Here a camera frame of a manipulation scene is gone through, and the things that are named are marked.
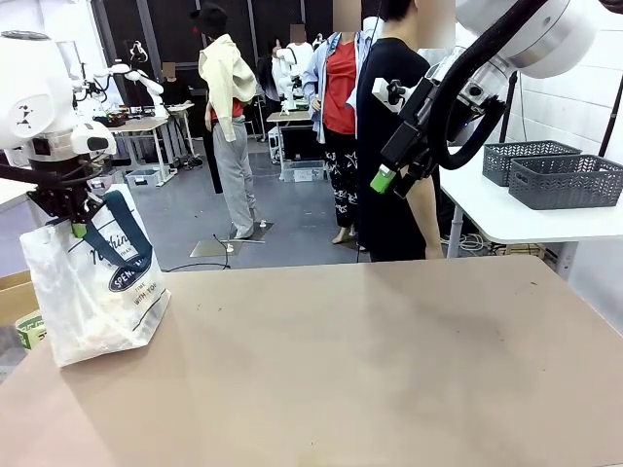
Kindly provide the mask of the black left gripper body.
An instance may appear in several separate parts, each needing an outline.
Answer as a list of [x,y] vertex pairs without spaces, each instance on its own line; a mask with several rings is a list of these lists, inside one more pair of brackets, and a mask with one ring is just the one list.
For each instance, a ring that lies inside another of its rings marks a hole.
[[68,188],[38,186],[28,197],[50,217],[89,222],[100,208],[100,198],[87,185]]

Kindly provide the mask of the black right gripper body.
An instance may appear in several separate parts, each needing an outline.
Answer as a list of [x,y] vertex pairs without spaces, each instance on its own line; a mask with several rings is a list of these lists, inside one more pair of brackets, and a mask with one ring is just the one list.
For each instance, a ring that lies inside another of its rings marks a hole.
[[381,102],[400,119],[401,124],[382,149],[384,165],[399,170],[409,163],[408,151],[422,138],[434,96],[432,82],[419,82],[406,88],[399,82],[381,84]]

